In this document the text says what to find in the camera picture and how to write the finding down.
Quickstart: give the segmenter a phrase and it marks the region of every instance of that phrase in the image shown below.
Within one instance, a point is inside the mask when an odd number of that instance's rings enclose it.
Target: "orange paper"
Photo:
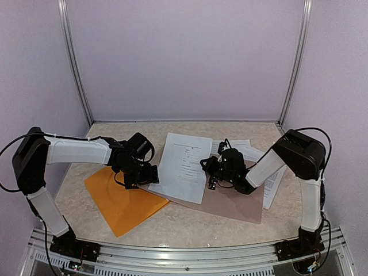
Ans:
[[[115,172],[103,168],[85,180],[87,190],[116,237],[129,232],[169,203],[142,189],[126,190],[114,180]],[[122,173],[117,180],[124,183]]]

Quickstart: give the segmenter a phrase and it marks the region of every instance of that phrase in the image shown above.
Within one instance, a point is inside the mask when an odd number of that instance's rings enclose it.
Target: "marble table surface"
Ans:
[[[129,139],[141,132],[159,149],[167,132],[221,140],[250,139],[253,147],[266,151],[280,133],[273,123],[258,122],[137,122],[94,124],[88,137]],[[297,236],[301,221],[300,185],[287,169],[270,210],[262,223],[253,224],[202,213],[171,203],[145,222],[116,238],[87,191],[84,180],[102,165],[72,164],[56,196],[56,204],[77,237],[149,247],[220,247],[271,242]]]

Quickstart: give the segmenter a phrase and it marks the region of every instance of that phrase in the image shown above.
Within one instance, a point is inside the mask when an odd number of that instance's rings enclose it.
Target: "table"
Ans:
[[[260,122],[94,124],[88,137],[127,140],[136,132],[145,135],[156,149],[163,146],[167,132],[214,140],[250,139],[252,146],[262,151],[266,151],[280,137],[275,124]],[[171,203],[124,236],[116,238],[84,185],[84,180],[101,168],[102,165],[72,164],[56,196],[57,206],[78,238],[147,247],[222,247],[297,236],[301,221],[300,185],[287,169],[274,202],[270,210],[263,210],[259,225]]]

